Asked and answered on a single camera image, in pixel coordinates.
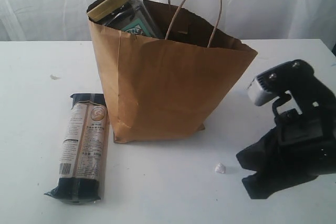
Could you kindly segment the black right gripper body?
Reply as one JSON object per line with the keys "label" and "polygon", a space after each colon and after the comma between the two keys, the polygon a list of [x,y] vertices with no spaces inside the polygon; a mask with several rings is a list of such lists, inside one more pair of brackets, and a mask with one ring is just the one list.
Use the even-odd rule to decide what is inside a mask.
{"label": "black right gripper body", "polygon": [[262,87],[277,100],[272,111],[283,164],[311,176],[335,173],[335,95],[304,60],[262,73]]}

